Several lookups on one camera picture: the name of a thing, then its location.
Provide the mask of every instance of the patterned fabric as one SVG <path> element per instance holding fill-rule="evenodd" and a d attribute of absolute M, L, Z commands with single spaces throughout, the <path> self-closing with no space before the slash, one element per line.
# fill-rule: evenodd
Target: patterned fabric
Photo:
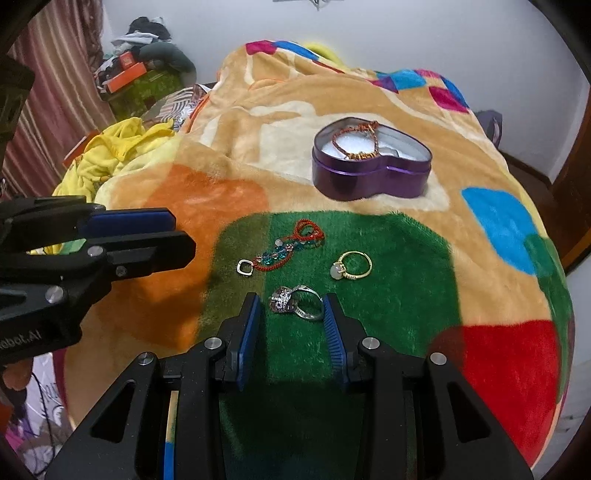
<path fill-rule="evenodd" d="M 314 188 L 314 136 L 346 116 L 431 149 L 421 197 L 336 202 Z M 428 70 L 348 69 L 265 40 L 226 58 L 181 130 L 106 182 L 96 201 L 168 207 L 197 242 L 196 258 L 116 283 L 88 315 L 66 358 L 74 419 L 138 353 L 183 352 L 235 315 L 246 292 L 267 299 L 304 283 L 336 292 L 347 315 L 402 353 L 445 353 L 535 464 L 569 377 L 572 306 L 531 199 L 454 84 Z M 322 228 L 323 247 L 269 273 L 236 273 L 300 218 Z M 335 282 L 330 266 L 349 250 L 367 253 L 374 270 Z M 322 325 L 267 311 L 251 383 L 220 405 L 229 478 L 353 477 L 361 411 L 333 383 Z"/>
<path fill-rule="evenodd" d="M 173 130 L 178 131 L 206 93 L 204 87 L 199 84 L 171 93 L 164 99 L 163 105 L 155 114 L 155 120 L 160 122 L 173 120 Z"/>
<path fill-rule="evenodd" d="M 96 91 L 101 0 L 53 0 L 21 32 L 8 55 L 35 73 L 2 175 L 7 197 L 48 196 L 64 174 L 64 157 L 81 138 L 114 123 Z"/>

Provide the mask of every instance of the bed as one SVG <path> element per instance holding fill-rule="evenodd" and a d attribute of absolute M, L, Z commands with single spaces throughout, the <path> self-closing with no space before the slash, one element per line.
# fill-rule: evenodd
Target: bed
<path fill-rule="evenodd" d="M 428 146 L 423 195 L 337 202 L 316 190 L 314 136 L 346 116 Z M 75 423 L 139 353 L 184 352 L 246 292 L 266 302 L 278 286 L 304 283 L 336 292 L 347 315 L 400 352 L 452 359 L 535 465 L 569 378 L 566 279 L 533 203 L 452 81 L 350 69 L 292 42 L 258 41 L 226 58 L 181 130 L 96 195 L 110 209 L 169 208 L 197 255 L 182 271 L 114 284 L 89 312 L 65 358 Z M 324 230 L 323 247 L 267 273 L 236 272 L 302 218 Z M 370 277 L 331 278 L 348 250 L 373 259 Z M 220 406 L 229 478 L 350 478 L 362 409 L 332 381 L 322 324 L 267 312 L 257 352 L 251 388 Z"/>

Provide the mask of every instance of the pile of clothes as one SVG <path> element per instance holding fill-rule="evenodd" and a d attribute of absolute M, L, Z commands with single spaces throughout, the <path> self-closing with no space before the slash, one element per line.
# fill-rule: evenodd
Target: pile of clothes
<path fill-rule="evenodd" d="M 99 93 L 106 93 L 105 83 L 122 73 L 121 55 L 130 52 L 135 62 L 144 62 L 148 69 L 161 70 L 170 67 L 181 73 L 183 83 L 194 84 L 195 65 L 172 43 L 162 17 L 136 18 L 129 25 L 127 34 L 111 40 L 113 55 L 95 71 L 95 83 Z"/>

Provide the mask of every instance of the cardboard box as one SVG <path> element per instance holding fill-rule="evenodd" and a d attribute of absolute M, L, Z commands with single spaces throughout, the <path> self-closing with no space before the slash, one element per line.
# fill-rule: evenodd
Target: cardboard box
<path fill-rule="evenodd" d="M 141 77 L 147 71 L 144 62 L 138 62 L 106 82 L 105 85 L 107 90 L 110 91 L 110 93 L 115 93 L 128 83 L 133 82 L 136 78 Z"/>

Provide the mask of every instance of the bracelet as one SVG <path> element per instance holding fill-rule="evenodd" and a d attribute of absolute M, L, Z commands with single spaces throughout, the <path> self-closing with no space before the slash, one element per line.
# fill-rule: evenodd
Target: bracelet
<path fill-rule="evenodd" d="M 345 127 L 339 130 L 337 133 L 333 135 L 333 145 L 335 148 L 341 152 L 345 157 L 350 160 L 367 160 L 369 158 L 375 158 L 379 155 L 379 148 L 378 148 L 378 135 L 376 134 L 376 130 L 379 127 L 378 122 L 368 122 L 366 124 L 359 124 L 356 127 Z M 350 132 L 369 132 L 372 140 L 374 141 L 374 151 L 371 153 L 349 153 L 345 151 L 336 141 L 341 135 L 350 133 Z"/>
<path fill-rule="evenodd" d="M 312 220 L 302 218 L 295 224 L 291 235 L 275 240 L 273 251 L 266 251 L 252 260 L 240 260 L 236 271 L 240 275 L 250 277 L 254 270 L 270 272 L 285 265 L 294 252 L 303 249 L 317 248 L 324 244 L 324 232 Z M 250 270 L 243 270 L 243 265 L 250 265 Z"/>

